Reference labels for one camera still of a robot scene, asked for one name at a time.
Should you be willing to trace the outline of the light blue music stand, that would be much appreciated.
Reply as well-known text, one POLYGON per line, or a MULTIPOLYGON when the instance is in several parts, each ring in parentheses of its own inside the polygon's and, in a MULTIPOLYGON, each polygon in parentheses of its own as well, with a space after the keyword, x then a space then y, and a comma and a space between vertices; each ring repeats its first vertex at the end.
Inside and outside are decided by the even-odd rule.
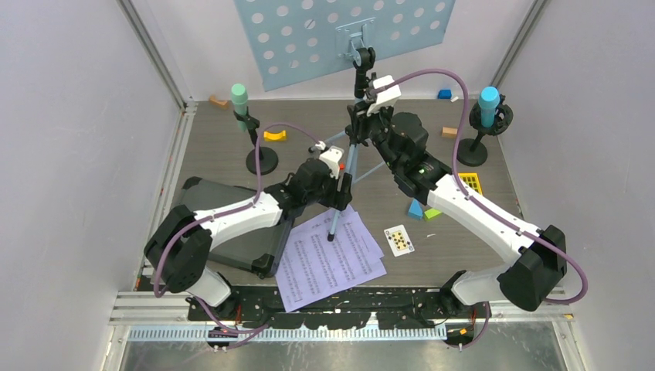
POLYGON ((237 1, 266 91, 443 42, 452 1, 237 1))

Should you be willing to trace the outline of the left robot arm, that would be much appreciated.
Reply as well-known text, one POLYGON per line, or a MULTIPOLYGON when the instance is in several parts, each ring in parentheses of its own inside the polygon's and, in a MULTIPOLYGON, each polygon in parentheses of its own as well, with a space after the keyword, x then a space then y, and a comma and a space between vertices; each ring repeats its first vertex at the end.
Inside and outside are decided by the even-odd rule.
POLYGON ((300 216, 311 205, 344 210, 352 200, 350 174, 338 163, 308 159, 295 173, 254 196, 218 209, 174 207, 144 247, 154 268, 154 295, 186 292, 219 320, 236 313, 237 300, 224 277, 207 267, 219 245, 254 230, 300 216))

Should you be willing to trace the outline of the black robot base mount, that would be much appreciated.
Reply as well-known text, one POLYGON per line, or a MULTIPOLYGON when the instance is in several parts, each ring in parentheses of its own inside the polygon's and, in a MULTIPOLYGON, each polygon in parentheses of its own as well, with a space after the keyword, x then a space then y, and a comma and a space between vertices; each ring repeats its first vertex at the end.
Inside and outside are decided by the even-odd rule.
POLYGON ((226 301, 209 310, 218 320, 236 320, 247 329, 262 325, 273 329, 360 329, 372 321, 384 330, 423 329, 433 328, 446 319, 461 319, 471 325, 474 319, 485 316, 481 304, 448 308, 441 302, 438 289, 408 287, 350 288, 286 312, 277 288, 235 286, 226 301))

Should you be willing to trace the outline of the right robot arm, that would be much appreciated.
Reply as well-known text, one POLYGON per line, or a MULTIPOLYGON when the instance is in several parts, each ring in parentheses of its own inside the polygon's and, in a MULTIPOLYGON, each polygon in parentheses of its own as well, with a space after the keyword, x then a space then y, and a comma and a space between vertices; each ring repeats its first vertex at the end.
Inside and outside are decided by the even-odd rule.
POLYGON ((503 260, 485 271, 456 272, 440 289, 443 311, 456 318, 472 305, 502 299, 525 311, 538 309, 567 273, 561 256, 565 234, 556 226, 542 230, 516 219, 463 184, 426 150, 429 134, 416 114, 396 114, 390 107, 368 114, 365 102, 347 110, 346 133, 373 144, 406 196, 445 213, 503 260))

